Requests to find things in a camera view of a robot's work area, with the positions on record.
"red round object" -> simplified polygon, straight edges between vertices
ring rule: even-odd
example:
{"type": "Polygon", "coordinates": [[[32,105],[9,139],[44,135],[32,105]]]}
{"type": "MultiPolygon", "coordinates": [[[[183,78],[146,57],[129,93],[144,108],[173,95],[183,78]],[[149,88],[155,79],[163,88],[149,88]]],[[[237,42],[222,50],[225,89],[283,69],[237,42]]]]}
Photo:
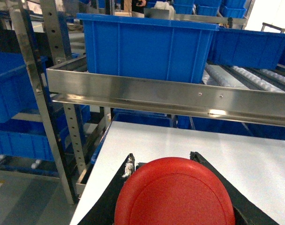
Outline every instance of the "red round object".
{"type": "Polygon", "coordinates": [[[114,225],[235,225],[230,197],[217,176],[189,159],[147,163],[123,186],[114,225]]]}

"white tabletop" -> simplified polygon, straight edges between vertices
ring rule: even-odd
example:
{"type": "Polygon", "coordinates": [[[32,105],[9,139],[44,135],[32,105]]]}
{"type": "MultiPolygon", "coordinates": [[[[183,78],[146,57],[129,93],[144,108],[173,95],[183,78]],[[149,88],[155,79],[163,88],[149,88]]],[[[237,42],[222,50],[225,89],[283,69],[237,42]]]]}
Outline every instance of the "white tabletop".
{"type": "Polygon", "coordinates": [[[285,141],[113,122],[71,225],[97,202],[129,153],[135,162],[202,154],[245,197],[285,225],[285,141]]]}

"floor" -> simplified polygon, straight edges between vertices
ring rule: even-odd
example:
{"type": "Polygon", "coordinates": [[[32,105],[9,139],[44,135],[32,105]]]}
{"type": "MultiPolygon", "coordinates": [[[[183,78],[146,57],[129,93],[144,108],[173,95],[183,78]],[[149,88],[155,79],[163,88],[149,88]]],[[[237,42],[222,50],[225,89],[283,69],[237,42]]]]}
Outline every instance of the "floor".
{"type": "Polygon", "coordinates": [[[76,205],[69,205],[59,180],[0,174],[0,225],[68,225],[76,205]]]}

